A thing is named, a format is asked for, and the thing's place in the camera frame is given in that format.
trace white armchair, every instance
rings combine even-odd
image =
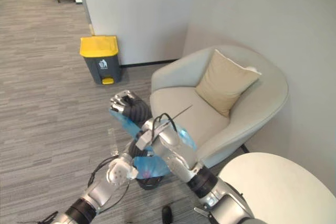
[[[262,73],[232,107],[229,119],[195,91],[215,48],[238,64],[256,67]],[[197,51],[157,70],[152,76],[150,104],[153,116],[163,112],[174,116],[193,105],[175,121],[189,132],[197,144],[198,157],[211,167],[264,126],[287,97],[286,79],[276,66],[246,48],[222,45]]]

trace black baseboard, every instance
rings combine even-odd
[[[137,64],[126,64],[126,65],[120,65],[120,68],[132,68],[132,67],[148,66],[148,65],[155,65],[155,64],[172,63],[176,60],[178,60],[178,59],[151,61],[151,62],[137,63]]]

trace yellow lid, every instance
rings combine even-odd
[[[115,56],[118,53],[116,36],[80,38],[80,55],[87,58]]]

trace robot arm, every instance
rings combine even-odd
[[[93,183],[84,194],[52,224],[89,224],[103,211],[114,192],[125,182],[136,178],[138,171],[132,166],[135,156],[145,155],[144,149],[151,145],[157,156],[168,165],[171,172],[196,194],[207,210],[212,224],[263,224],[254,219],[243,197],[229,184],[216,177],[198,161],[196,153],[179,138],[172,121],[156,126],[149,107],[134,93],[125,90],[111,99],[111,109],[125,115],[142,127],[128,150],[113,160],[106,177]]]
[[[237,224],[254,219],[243,197],[197,160],[196,153],[181,141],[169,122],[159,126],[154,123],[150,119],[142,126],[143,134],[136,143],[137,147],[143,150],[152,146],[171,172],[197,195],[204,209],[209,211],[211,223]]]
[[[84,194],[53,224],[89,224],[104,210],[106,203],[118,188],[136,178],[138,171],[132,166],[131,153],[125,152],[109,164],[106,177],[90,185]]]

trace yellow foot pedal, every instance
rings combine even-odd
[[[102,79],[101,83],[105,84],[113,84],[114,83],[114,79],[113,78],[104,78]]]

